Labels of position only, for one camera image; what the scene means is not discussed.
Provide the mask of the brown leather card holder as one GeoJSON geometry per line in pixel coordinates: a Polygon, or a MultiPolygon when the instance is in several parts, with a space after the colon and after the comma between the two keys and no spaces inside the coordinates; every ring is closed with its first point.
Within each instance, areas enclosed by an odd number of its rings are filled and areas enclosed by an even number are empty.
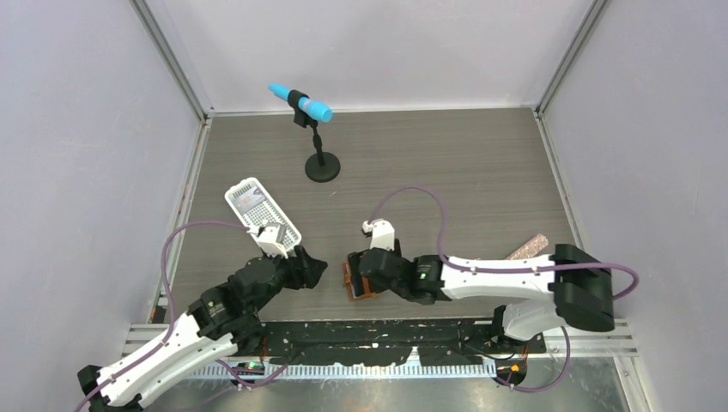
{"type": "Polygon", "coordinates": [[[349,301],[371,299],[378,295],[371,289],[368,279],[354,276],[349,263],[343,264],[343,287],[349,301]]]}

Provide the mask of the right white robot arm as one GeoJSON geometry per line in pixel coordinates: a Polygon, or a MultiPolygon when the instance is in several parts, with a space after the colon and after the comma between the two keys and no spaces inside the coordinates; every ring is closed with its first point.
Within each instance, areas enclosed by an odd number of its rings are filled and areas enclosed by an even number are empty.
{"type": "Polygon", "coordinates": [[[421,305],[473,297],[515,298],[494,310],[490,341],[501,352],[554,328],[589,332],[615,328],[612,275],[578,247],[559,244],[552,254],[521,260],[478,260],[423,255],[398,249],[352,252],[349,291],[355,298],[392,292],[421,305]]]}

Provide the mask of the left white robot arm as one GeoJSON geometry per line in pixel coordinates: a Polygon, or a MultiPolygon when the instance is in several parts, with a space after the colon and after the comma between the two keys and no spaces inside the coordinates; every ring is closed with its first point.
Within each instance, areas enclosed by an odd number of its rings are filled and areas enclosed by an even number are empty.
{"type": "Polygon", "coordinates": [[[261,348],[258,313],[284,288],[315,288],[328,264],[298,245],[290,257],[250,259],[224,283],[201,293],[164,332],[107,366],[88,365],[77,377],[90,411],[142,411],[197,369],[261,348]]]}

